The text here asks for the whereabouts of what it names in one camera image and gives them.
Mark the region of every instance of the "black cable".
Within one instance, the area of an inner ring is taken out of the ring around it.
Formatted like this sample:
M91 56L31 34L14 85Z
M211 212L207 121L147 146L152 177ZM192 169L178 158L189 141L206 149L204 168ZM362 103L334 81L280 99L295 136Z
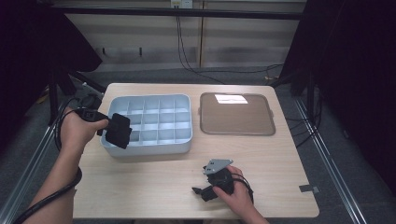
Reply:
M183 63L182 57L181 57L181 53L180 53L180 43L181 43L181 51L183 52L184 55L184 61L186 62L187 66ZM267 74L267 76L269 77L268 71L275 69L279 66L282 66L283 63L279 63L279 64L271 64L266 66L265 69L262 70L256 70L256 71L229 71L229 70L218 70L218 71L195 71L189 64L189 61L187 59L187 55L186 55L186 51L184 49L184 42L183 42L183 36L181 34L181 23L180 23L180 17L177 17L177 51L178 51L178 58L180 60L181 65L184 67L184 69L186 69L189 72L193 72L194 74L200 76L200 77L207 77L210 78L218 83L221 84L225 84L224 82L213 78L213 77L209 77L209 76L205 76L203 75L203 73L241 73L241 74L254 74L254 73L262 73L265 72Z
M82 172L81 172L81 169L78 167L76 178L70 184L68 184L65 187L59 189L58 191L52 193L50 196L44 198L40 202L35 203L33 206L31 206L26 211L24 211L20 216L18 216L18 218L13 223L14 224L23 223L27 218L29 218L32 214L37 212L39 209L41 209L45 205L53 202L55 199L61 197L67 191L69 191L70 189L75 187L79 183L81 178L82 178Z
M320 89L318 89L318 90L319 90L319 93L318 93L318 101L317 101L317 106L316 106L317 113L315 115L317 125L314 127L314 130L311 134L309 134L301 143L296 145L296 148L302 146L306 141L308 141L309 138L311 138L314 134L316 134L318 132L318 129L320 127L322 107L323 107L323 95L321 94Z
M177 17L176 20L177 20L177 51L178 51L178 58L180 60L181 65L184 67L184 69L186 69L187 71L193 72L194 74L196 74L196 75L198 75L200 77L207 77L207 78L210 78L210 79L212 79L212 80L214 80L214 81L216 81L218 83L221 83L221 84L225 85L224 82L222 82L222 81L220 81L218 79L215 79L213 77L204 76L204 75L200 74L199 72L196 72L194 69L192 69L192 67L189 64L189 61L187 60L186 51L184 50L184 42L183 42L183 37L182 37L182 34L181 34L180 17ZM181 59L180 43L181 43L181 49L182 49L183 54L184 54L184 59L185 59L186 64L187 64L188 67L186 67L186 65L183 63L183 60Z
M61 150L61 125L64 121L64 117L66 116L64 114L64 111L66 108L70 105L72 101L79 101L77 97L70 98L66 104L60 109L60 114L59 117L55 120L55 132L54 132L54 140L55 140L55 146L58 148L58 151Z
M62 147L62 142L61 142L61 126L62 123L64 121L64 118L69 115L70 113L74 112L74 110L67 112L66 114L64 114L64 111L66 110L66 108L68 107L68 105L74 101L77 100L78 98L73 97L70 98L67 103L60 109L61 113L60 115L57 117L57 119L55 120L55 132L54 132L54 141L55 141L55 145L58 148L58 150L61 149ZM34 214L35 212L37 212L39 209L41 209L42 207L46 206L47 204L53 202L55 199L61 197L62 195L64 195L67 191L69 191L70 189L72 189L73 187L75 187L79 181L82 178L82 172L81 169L78 167L77 170L77 174L75 179L68 185L64 186L63 188L57 190L56 192L52 193L50 196L47 196L46 198L42 199L41 201L39 201L38 203L35 203L33 206L31 206L30 208L28 208L27 210L25 210L22 214L20 214L17 219L15 219L15 221L13 222L14 224L20 224L23 223L27 218L29 218L32 214Z

